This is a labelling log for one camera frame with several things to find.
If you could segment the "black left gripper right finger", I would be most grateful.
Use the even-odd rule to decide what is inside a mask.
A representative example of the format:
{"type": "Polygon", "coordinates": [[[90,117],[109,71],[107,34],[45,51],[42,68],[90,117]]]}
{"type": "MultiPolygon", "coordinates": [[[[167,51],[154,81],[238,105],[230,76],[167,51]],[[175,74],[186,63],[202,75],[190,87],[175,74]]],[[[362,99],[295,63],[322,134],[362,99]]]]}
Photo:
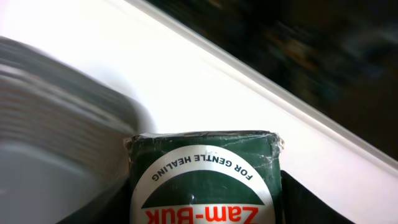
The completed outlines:
{"type": "Polygon", "coordinates": [[[286,224],[353,224],[286,171],[281,171],[281,177],[286,224]]]}

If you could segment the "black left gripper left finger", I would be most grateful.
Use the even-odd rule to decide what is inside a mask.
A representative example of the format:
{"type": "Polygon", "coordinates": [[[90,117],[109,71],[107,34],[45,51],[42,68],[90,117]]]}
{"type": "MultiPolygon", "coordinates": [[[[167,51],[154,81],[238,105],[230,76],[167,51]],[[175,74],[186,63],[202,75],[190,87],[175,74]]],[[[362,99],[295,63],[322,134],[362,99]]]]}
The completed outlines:
{"type": "Polygon", "coordinates": [[[129,224],[131,196],[129,179],[119,180],[57,224],[129,224]]]}

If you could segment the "green Zam-Buk tin box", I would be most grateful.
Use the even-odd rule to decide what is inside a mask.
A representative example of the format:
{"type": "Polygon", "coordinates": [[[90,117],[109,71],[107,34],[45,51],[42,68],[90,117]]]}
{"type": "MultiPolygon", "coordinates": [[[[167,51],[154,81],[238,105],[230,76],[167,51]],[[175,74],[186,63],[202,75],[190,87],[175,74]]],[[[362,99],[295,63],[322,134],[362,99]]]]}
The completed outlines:
{"type": "Polygon", "coordinates": [[[131,223],[281,223],[279,154],[268,131],[141,134],[126,140],[131,223]]]}

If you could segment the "black plastic mesh basket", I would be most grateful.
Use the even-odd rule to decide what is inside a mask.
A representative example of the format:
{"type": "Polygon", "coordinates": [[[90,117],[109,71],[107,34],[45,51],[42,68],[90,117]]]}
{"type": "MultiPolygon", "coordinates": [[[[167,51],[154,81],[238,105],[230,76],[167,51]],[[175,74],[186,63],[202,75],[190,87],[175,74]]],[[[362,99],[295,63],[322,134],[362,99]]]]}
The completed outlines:
{"type": "Polygon", "coordinates": [[[1,38],[1,222],[57,223],[128,178],[124,140],[152,131],[136,100],[1,38]]]}

